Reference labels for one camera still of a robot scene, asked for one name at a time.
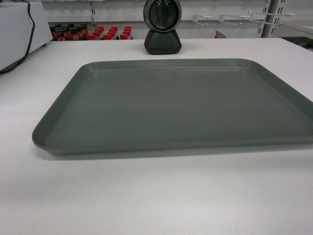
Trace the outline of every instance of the round display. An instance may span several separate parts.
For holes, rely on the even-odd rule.
[[[146,25],[161,33],[174,30],[181,19],[178,0],[148,0],[143,12]]]

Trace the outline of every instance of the bottle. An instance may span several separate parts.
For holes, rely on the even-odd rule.
[[[70,39],[71,41],[79,41],[79,37],[78,37],[78,34],[77,34],[77,28],[70,28],[70,33],[71,33],[71,36],[70,36]]]
[[[63,27],[64,37],[66,41],[70,41],[70,30],[68,26]]]
[[[126,33],[123,33],[120,35],[120,39],[121,40],[127,40],[128,39],[128,35]]]
[[[95,38],[96,38],[96,37],[95,37],[95,35],[93,35],[93,34],[88,34],[88,35],[87,35],[87,40],[88,40],[88,41],[93,41],[93,40],[95,40]]]
[[[115,40],[115,31],[109,31],[108,34],[111,35],[112,40]]]
[[[99,31],[100,33],[100,38],[102,39],[103,38],[103,35],[104,35],[104,27],[103,26],[99,26],[96,28],[95,31]]]
[[[82,32],[82,28],[80,26],[76,27],[77,28],[77,34],[78,34],[78,38],[80,41],[84,40],[84,34]]]
[[[57,36],[59,37],[60,33],[63,33],[63,29],[62,28],[58,28],[55,30],[55,32],[57,33]]]
[[[82,29],[82,33],[83,33],[83,37],[84,40],[87,40],[87,35],[88,35],[88,28],[87,28],[87,24],[83,23],[80,25],[81,29]]]
[[[129,31],[129,32],[130,32],[130,33],[129,33],[129,39],[134,39],[134,38],[132,37],[132,27],[131,27],[131,26],[126,26],[125,29],[124,29],[124,31]]]
[[[100,40],[102,40],[103,37],[102,37],[102,31],[101,31],[101,29],[97,28],[97,29],[95,30],[95,32],[98,32],[98,33],[99,33]]]
[[[55,27],[54,26],[50,26],[50,31],[51,31],[51,35],[52,35],[52,40],[53,41],[57,41],[58,40],[58,35],[55,31]]]
[[[64,36],[64,32],[60,31],[60,32],[57,33],[57,34],[58,34],[58,41],[59,41],[59,42],[64,42],[64,41],[66,41],[66,38],[65,38],[65,36]]]
[[[104,40],[112,40],[112,35],[110,35],[110,34],[105,34],[105,35],[103,36],[103,39],[104,39]]]
[[[94,31],[92,34],[95,36],[95,40],[100,40],[100,33],[99,33],[99,31]]]
[[[113,33],[114,33],[114,39],[115,39],[115,40],[118,40],[118,39],[119,39],[119,37],[116,36],[116,34],[117,34],[116,28],[113,28],[113,27],[110,28],[110,29],[109,29],[109,33],[110,33],[110,32],[113,32]]]
[[[131,36],[131,32],[130,31],[128,31],[128,30],[124,30],[123,31],[123,34],[127,34],[127,36],[130,38],[130,36]]]

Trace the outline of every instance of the shelving unit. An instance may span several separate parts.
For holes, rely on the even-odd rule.
[[[216,30],[229,38],[297,34],[311,37],[313,32],[311,0],[180,0],[180,3],[182,19],[177,31],[181,38],[213,38]],[[121,27],[131,24],[135,39],[144,39],[147,34],[142,15],[144,4],[145,0],[43,0],[51,24],[84,22],[90,26]],[[296,17],[285,17],[286,13]]]
[[[177,28],[181,38],[214,38],[218,30],[228,38],[259,38],[264,24],[250,22],[249,12],[267,13],[270,0],[181,0],[182,19]],[[104,26],[131,24],[135,39],[144,39],[148,28],[143,21],[145,0],[105,0],[105,1],[43,1],[48,21],[53,23],[89,22]],[[208,26],[194,22],[194,15],[209,15]],[[266,16],[256,20],[264,21]]]

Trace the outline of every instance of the shelf bracket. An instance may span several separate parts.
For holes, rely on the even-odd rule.
[[[90,19],[91,19],[92,24],[96,26],[96,23],[94,22],[94,16],[96,14],[95,9],[94,9],[94,4],[93,4],[93,1],[89,1],[89,3],[90,3],[90,9],[91,9]]]
[[[201,25],[201,26],[203,26],[203,27],[206,27],[206,26],[207,26],[207,23],[204,24],[204,23],[198,22],[199,18],[208,20],[208,19],[213,18],[213,16],[201,16],[201,15],[197,15],[197,14],[193,15],[193,22],[195,22],[195,23],[197,23],[197,24],[199,24],[199,25]]]

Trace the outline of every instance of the gray tray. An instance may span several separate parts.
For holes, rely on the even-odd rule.
[[[33,142],[83,154],[313,142],[313,103],[243,59],[82,66]]]

